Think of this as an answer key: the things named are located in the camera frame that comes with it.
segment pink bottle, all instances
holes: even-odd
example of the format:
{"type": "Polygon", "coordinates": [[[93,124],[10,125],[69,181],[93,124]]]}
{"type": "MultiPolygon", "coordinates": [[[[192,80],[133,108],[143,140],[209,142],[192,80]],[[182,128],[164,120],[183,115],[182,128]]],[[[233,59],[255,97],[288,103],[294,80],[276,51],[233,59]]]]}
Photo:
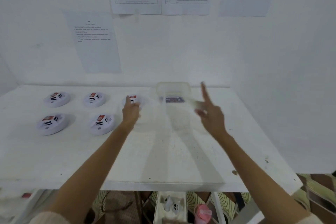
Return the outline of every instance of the pink bottle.
{"type": "Polygon", "coordinates": [[[195,224],[207,224],[212,217],[212,211],[205,204],[198,204],[194,208],[195,224]]]}

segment sleeve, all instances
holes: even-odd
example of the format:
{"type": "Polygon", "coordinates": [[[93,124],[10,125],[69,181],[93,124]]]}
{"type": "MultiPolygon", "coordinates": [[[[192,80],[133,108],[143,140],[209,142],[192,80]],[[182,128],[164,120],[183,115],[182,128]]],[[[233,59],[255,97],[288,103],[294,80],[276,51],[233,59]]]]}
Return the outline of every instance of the sleeve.
{"type": "Polygon", "coordinates": [[[53,212],[43,212],[34,217],[29,224],[70,224],[63,216],[53,212]]]}
{"type": "Polygon", "coordinates": [[[311,214],[309,217],[299,221],[297,224],[323,224],[323,223],[314,214],[311,214]]]}

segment forearm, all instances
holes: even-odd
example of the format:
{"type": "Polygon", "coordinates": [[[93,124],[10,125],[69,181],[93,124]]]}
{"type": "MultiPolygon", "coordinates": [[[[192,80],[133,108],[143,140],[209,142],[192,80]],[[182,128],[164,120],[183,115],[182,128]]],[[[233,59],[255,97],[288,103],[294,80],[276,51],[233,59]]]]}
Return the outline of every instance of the forearm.
{"type": "Polygon", "coordinates": [[[294,224],[309,216],[309,213],[268,176],[230,135],[225,134],[217,141],[229,156],[267,220],[274,224],[294,224]]]}
{"type": "Polygon", "coordinates": [[[118,126],[102,146],[60,188],[49,211],[83,223],[131,128],[118,126]]]}

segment person's right arm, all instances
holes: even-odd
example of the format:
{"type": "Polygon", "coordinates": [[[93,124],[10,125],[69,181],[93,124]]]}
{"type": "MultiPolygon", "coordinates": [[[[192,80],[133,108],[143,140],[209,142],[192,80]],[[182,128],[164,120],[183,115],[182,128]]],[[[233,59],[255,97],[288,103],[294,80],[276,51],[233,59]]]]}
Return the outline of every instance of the person's right arm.
{"type": "Polygon", "coordinates": [[[205,129],[218,141],[230,158],[252,198],[265,218],[274,224],[295,224],[310,214],[268,176],[235,142],[224,125],[224,115],[201,84],[204,110],[195,110],[205,129]]]}

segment white table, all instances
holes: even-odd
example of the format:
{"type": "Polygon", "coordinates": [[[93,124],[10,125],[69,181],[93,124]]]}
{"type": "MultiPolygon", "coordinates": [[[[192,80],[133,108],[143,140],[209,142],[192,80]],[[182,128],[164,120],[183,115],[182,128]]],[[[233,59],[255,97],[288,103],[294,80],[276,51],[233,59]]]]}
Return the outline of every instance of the white table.
{"type": "MultiPolygon", "coordinates": [[[[225,113],[228,132],[247,154],[289,194],[299,189],[302,183],[237,95],[229,88],[208,91],[225,113]]],[[[60,188],[108,136],[91,135],[90,118],[111,112],[120,120],[122,99],[139,92],[149,96],[155,89],[24,85],[0,97],[0,187],[60,188]],[[43,98],[60,91],[70,93],[68,104],[44,106],[43,98]],[[84,96],[97,91],[108,94],[107,102],[85,107],[84,96]],[[70,125],[54,135],[38,135],[37,121],[54,112],[68,114],[70,125]]],[[[192,88],[192,95],[201,99],[199,88],[192,88]]],[[[169,104],[165,112],[158,112],[159,105],[151,100],[143,107],[102,189],[247,192],[191,107],[169,104]]]]}

